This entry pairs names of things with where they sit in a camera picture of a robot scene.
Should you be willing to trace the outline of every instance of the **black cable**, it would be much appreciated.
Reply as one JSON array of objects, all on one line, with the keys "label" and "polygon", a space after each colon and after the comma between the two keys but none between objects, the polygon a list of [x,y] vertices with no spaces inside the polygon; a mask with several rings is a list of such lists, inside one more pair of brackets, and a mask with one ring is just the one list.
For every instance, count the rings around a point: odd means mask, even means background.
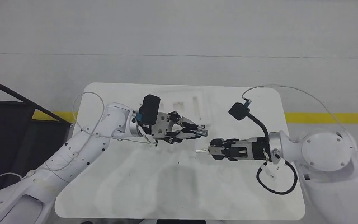
[{"label": "black cable", "polygon": [[291,192],[295,189],[295,187],[296,187],[296,185],[297,185],[298,176],[297,176],[297,172],[296,172],[295,168],[293,167],[293,165],[291,165],[291,164],[290,164],[289,162],[287,162],[287,161],[285,161],[285,165],[288,166],[289,168],[291,168],[291,170],[292,170],[292,172],[293,172],[293,175],[294,175],[293,185],[292,185],[292,187],[291,187],[290,189],[288,189],[288,190],[285,191],[285,192],[277,192],[277,191],[275,191],[275,190],[272,190],[272,189],[268,188],[268,187],[260,180],[260,173],[261,173],[261,171],[262,171],[262,168],[259,168],[259,169],[257,170],[256,179],[257,179],[258,183],[261,184],[261,186],[263,186],[263,188],[265,188],[266,190],[268,190],[269,192],[274,193],[274,194],[285,195],[285,194],[291,193]]},{"label": "black cable", "polygon": [[267,131],[266,126],[259,121],[257,118],[255,118],[255,116],[253,116],[250,112],[247,113],[246,115],[248,118],[250,118],[253,122],[255,122],[255,124],[257,124],[258,126],[260,126],[260,128],[262,129],[264,135],[265,135],[265,151],[268,154],[268,156],[270,157],[270,161],[271,161],[271,156],[270,156],[270,137],[269,137],[269,132]]}]

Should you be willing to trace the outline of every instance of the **gray floor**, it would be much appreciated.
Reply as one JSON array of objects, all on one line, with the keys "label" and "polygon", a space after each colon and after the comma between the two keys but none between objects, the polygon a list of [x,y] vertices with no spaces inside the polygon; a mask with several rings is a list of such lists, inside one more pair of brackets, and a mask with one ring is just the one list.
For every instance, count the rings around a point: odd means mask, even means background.
[{"label": "gray floor", "polygon": [[[92,82],[281,83],[335,113],[356,113],[357,10],[354,0],[0,0],[0,80],[59,111]],[[307,96],[278,91],[286,112],[323,112]],[[317,127],[339,130],[289,131]],[[358,137],[356,125],[347,129]],[[301,221],[238,223],[322,222],[307,203]]]}]

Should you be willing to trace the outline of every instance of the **table surface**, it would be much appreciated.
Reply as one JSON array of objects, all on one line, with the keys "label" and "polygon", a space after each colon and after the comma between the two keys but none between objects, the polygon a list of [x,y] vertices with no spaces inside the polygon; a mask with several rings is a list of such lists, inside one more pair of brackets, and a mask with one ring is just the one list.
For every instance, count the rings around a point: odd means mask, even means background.
[{"label": "table surface", "polygon": [[[111,140],[108,150],[74,179],[57,197],[56,213],[64,218],[162,218],[207,220],[299,220],[305,214],[298,183],[288,195],[275,195],[256,180],[263,161],[216,161],[206,148],[213,138],[263,136],[249,119],[228,114],[247,88],[214,86],[92,83],[85,91],[98,93],[105,104],[120,102],[138,109],[143,97],[161,97],[161,111],[173,108],[197,124],[207,125],[207,138],[158,147]],[[288,133],[280,95],[271,88],[250,91],[251,113],[269,132]],[[94,124],[101,115],[95,96],[82,97],[78,121]],[[289,189],[293,175],[280,169],[275,181],[261,179],[276,190]]]}]

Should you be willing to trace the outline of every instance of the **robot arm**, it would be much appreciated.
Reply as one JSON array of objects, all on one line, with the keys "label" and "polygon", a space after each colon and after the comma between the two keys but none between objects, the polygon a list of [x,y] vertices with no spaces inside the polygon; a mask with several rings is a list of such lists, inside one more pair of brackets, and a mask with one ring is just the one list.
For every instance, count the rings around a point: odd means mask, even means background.
[{"label": "robot arm", "polygon": [[[229,111],[237,120],[249,117],[248,104],[236,103]],[[358,159],[357,143],[348,132],[334,133],[318,130],[306,133],[299,139],[290,139],[283,131],[267,133],[259,123],[264,137],[250,139],[213,139],[208,147],[216,160],[263,160],[256,175],[258,182],[275,194],[288,194],[298,178],[305,193],[327,223],[357,223],[358,214]],[[285,192],[269,189],[260,180],[260,173],[268,162],[284,165],[293,171],[293,186]]]},{"label": "robot arm", "polygon": [[[145,136],[156,146],[158,140],[174,143],[208,135],[205,127],[181,118],[175,111],[159,113],[159,102],[160,98],[148,95],[139,110],[108,104],[97,126],[83,127],[39,168],[0,190],[0,223],[44,223],[57,195],[106,151],[111,138],[122,141]],[[173,132],[174,123],[184,128]]]}]

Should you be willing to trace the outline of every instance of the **yellow stripe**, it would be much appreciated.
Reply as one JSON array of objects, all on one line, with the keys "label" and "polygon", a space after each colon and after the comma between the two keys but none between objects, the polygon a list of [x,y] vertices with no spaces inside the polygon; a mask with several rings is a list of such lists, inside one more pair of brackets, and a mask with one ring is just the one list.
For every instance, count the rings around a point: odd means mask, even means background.
[{"label": "yellow stripe", "polygon": [[[335,124],[327,113],[285,113],[287,123],[296,124]],[[342,124],[358,124],[358,113],[337,113],[336,118]]]},{"label": "yellow stripe", "polygon": [[[71,111],[55,111],[54,114],[74,123]],[[287,123],[295,124],[334,124],[336,121],[327,113],[285,113]],[[358,124],[358,113],[337,113],[335,116],[343,124]],[[35,111],[32,117],[36,120],[55,120],[52,117]]]},{"label": "yellow stripe", "polygon": [[[66,121],[68,121],[70,123],[74,123],[74,119],[73,119],[73,115],[72,115],[71,111],[53,111],[53,113],[56,114],[57,116],[65,119]],[[56,120],[56,119],[52,118],[51,116],[48,116],[47,114],[45,114],[39,110],[35,110],[32,118],[34,120]]]}]

